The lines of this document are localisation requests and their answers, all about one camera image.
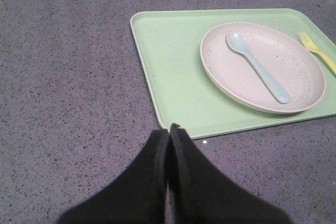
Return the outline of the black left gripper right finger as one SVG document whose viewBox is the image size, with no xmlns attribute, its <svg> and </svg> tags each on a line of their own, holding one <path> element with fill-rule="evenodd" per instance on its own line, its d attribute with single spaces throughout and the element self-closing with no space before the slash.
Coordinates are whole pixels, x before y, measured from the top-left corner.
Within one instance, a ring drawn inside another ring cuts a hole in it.
<svg viewBox="0 0 336 224">
<path fill-rule="evenodd" d="M 266 223 L 255 196 L 222 174 L 195 146 L 187 132 L 172 124 L 177 177 L 177 209 L 184 223 Z"/>
</svg>

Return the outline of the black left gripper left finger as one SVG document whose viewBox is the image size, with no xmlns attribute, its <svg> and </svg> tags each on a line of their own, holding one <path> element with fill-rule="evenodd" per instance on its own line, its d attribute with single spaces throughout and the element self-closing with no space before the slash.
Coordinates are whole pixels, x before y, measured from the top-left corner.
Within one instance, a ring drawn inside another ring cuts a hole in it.
<svg viewBox="0 0 336 224">
<path fill-rule="evenodd" d="M 62 214 L 58 223 L 164 223 L 167 130 L 154 130 L 109 186 Z"/>
</svg>

